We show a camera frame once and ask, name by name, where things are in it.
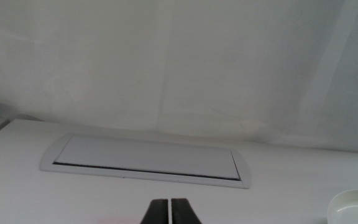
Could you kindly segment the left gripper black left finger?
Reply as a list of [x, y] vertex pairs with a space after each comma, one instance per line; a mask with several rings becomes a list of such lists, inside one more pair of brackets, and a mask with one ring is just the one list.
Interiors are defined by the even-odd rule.
[[168, 224], [168, 200], [152, 200], [140, 224]]

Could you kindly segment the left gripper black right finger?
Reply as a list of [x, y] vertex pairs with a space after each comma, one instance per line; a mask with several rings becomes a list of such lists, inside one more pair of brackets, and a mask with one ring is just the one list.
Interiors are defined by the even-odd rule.
[[201, 224], [188, 199], [173, 198], [171, 202], [173, 224]]

